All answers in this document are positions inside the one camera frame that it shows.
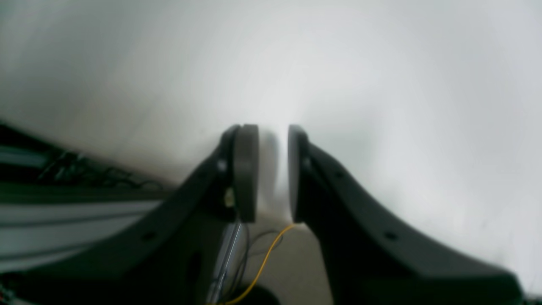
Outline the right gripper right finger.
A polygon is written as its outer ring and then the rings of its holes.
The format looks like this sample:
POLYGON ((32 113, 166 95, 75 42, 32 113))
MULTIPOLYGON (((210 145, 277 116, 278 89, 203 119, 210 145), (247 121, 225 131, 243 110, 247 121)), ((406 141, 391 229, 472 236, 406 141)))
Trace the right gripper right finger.
POLYGON ((317 237, 336 305, 520 305, 513 272, 446 247, 387 210, 298 125, 288 128, 293 221, 317 237))

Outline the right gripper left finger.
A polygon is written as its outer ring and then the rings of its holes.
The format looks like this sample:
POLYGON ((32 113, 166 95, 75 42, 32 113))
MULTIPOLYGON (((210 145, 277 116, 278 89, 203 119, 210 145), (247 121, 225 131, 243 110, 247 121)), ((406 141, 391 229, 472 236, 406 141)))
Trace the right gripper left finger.
POLYGON ((259 129, 233 125, 155 210, 60 262, 22 272, 16 297, 37 305, 203 305, 223 233, 254 222, 259 129))

